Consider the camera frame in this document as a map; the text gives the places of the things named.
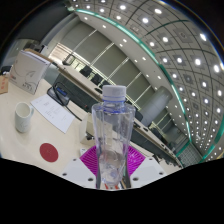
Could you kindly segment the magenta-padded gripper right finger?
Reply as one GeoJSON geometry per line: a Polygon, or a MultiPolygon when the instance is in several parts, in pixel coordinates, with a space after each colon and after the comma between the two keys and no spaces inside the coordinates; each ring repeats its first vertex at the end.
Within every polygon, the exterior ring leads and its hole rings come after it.
{"type": "Polygon", "coordinates": [[[166,176],[153,157],[145,157],[133,147],[128,148],[126,187],[140,188],[166,176]]]}

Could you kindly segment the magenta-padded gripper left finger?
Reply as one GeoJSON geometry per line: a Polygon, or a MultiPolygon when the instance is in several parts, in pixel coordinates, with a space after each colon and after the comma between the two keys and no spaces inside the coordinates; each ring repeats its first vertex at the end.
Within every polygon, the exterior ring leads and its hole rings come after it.
{"type": "Polygon", "coordinates": [[[79,158],[72,159],[61,173],[61,177],[90,189],[97,188],[98,158],[96,147],[85,151],[79,158]]]}

